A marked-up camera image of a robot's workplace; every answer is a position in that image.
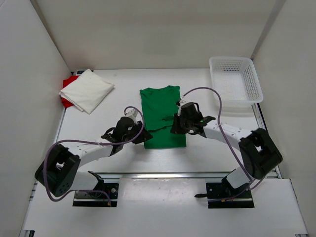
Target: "red cloth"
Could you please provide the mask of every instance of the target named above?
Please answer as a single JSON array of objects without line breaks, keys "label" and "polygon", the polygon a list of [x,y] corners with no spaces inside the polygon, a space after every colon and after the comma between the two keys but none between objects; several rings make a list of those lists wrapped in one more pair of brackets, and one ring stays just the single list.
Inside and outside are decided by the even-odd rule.
[{"label": "red cloth", "polygon": [[[70,83],[72,83],[73,81],[75,81],[79,76],[71,76],[68,79],[64,80],[63,82],[63,88],[65,88],[67,85],[69,85]],[[63,103],[65,108],[68,108],[70,106],[72,106],[73,104],[70,103],[68,100],[66,100],[65,98],[61,97],[61,103]]]}]

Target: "perforated basket bottom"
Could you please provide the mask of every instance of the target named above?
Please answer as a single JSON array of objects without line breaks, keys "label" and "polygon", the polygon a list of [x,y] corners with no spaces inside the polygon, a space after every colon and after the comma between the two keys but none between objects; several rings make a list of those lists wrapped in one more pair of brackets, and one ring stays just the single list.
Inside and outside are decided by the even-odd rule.
[{"label": "perforated basket bottom", "polygon": [[223,100],[248,100],[243,77],[240,73],[214,72],[214,88]]}]

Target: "white plastic basket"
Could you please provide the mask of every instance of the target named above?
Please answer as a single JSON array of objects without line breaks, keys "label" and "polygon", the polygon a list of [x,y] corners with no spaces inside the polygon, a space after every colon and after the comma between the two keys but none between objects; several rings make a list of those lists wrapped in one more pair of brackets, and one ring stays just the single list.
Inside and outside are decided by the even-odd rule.
[{"label": "white plastic basket", "polygon": [[220,94],[223,107],[247,107],[263,100],[253,62],[243,57],[211,57],[212,87]]}]

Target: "white panel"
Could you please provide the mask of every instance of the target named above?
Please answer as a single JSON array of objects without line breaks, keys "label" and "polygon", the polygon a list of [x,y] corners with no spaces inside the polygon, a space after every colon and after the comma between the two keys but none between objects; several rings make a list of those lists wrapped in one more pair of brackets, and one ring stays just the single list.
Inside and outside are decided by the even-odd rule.
[{"label": "white panel", "polygon": [[269,134],[283,154],[311,236],[316,236],[316,1],[287,0],[255,66]]},{"label": "white panel", "polygon": [[0,7],[0,236],[19,235],[69,70],[28,0]]},{"label": "white panel", "polygon": [[[115,84],[114,89],[90,115],[75,107],[68,108],[58,140],[100,138],[116,125],[125,107],[132,105],[141,109],[140,89],[179,85],[181,94],[184,94],[197,86],[211,86],[209,69],[96,70],[95,73]],[[217,117],[218,107],[211,91],[194,91],[184,99],[199,103],[204,116]],[[248,130],[258,128],[251,107],[249,113],[223,113],[221,122]],[[143,144],[126,144],[115,156],[93,161],[81,167],[80,171],[230,172],[238,166],[226,144],[198,135],[186,137],[186,148],[146,150]]]},{"label": "white panel", "polygon": [[275,0],[38,0],[71,70],[206,68],[251,57]]},{"label": "white panel", "polygon": [[306,228],[289,180],[266,179],[255,208],[208,209],[204,179],[121,179],[118,206],[73,207],[39,185],[25,228],[35,237],[294,237]]}]

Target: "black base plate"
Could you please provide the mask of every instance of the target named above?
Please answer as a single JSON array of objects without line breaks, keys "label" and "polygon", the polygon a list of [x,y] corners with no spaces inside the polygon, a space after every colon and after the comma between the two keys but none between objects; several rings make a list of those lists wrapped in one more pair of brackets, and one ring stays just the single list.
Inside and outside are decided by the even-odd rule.
[{"label": "black base plate", "polygon": [[233,200],[211,201],[218,198],[229,198],[221,192],[222,183],[206,183],[208,208],[254,208],[251,191],[245,191]]},{"label": "black base plate", "polygon": [[[118,205],[119,184],[103,184],[103,191],[109,195],[111,207],[116,207]],[[108,199],[104,194],[84,192],[75,193],[73,206],[110,207]]]}]

